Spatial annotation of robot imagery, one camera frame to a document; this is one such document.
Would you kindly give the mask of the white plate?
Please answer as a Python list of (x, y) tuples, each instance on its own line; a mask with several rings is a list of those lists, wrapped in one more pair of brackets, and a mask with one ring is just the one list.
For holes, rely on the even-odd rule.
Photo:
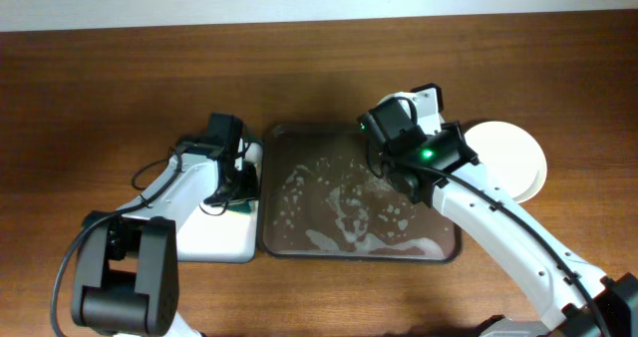
[(542, 190), (548, 173), (546, 156), (538, 141), (523, 128), (489, 121), (468, 129), (465, 139), (516, 202), (528, 201)]

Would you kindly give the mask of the green and yellow sponge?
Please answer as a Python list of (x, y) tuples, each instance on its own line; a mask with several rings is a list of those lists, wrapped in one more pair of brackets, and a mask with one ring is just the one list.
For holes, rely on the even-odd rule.
[(246, 201), (234, 201), (228, 207), (229, 211), (251, 215), (258, 209), (258, 201), (257, 200), (246, 200)]

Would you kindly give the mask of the pale green plate top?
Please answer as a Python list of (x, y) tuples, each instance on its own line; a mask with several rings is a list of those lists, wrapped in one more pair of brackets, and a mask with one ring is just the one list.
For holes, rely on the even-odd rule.
[(421, 127), (426, 135), (435, 135), (442, 130), (444, 122), (439, 112), (438, 93), (434, 88), (426, 89), (418, 93), (398, 92), (387, 95), (379, 101), (379, 105), (392, 98), (397, 98), (403, 110), (409, 118), (412, 117), (412, 110), (415, 110), (417, 125)]

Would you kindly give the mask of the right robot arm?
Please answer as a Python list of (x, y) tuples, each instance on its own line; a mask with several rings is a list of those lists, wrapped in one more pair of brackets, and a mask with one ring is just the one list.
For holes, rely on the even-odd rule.
[(458, 125), (427, 135), (413, 123), (371, 136), (390, 185), (466, 231), (518, 285), (544, 336), (634, 336), (637, 278), (610, 278), (512, 199)]

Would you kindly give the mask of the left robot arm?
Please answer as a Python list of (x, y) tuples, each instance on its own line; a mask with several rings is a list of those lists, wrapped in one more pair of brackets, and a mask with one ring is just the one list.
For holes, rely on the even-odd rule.
[(260, 155), (181, 154), (131, 202), (85, 219), (73, 322), (106, 336), (196, 336), (179, 314), (182, 262), (245, 263), (256, 249)]

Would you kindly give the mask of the small dark soap tray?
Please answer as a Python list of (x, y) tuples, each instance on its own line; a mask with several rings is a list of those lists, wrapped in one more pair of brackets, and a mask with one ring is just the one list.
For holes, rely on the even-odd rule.
[[(256, 165), (262, 173), (261, 141), (241, 142), (235, 168)], [(177, 257), (187, 262), (245, 263), (256, 249), (258, 209), (251, 215), (213, 207), (203, 201), (220, 183), (220, 163), (201, 155), (185, 154), (183, 168), (170, 199), (169, 217), (176, 225)]]

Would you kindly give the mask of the large dark brown tray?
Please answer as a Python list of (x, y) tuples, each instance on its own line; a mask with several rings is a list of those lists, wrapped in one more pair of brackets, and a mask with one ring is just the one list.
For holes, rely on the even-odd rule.
[(350, 125), (287, 123), (264, 134), (262, 250), (276, 257), (449, 263), (461, 230), (368, 169)]

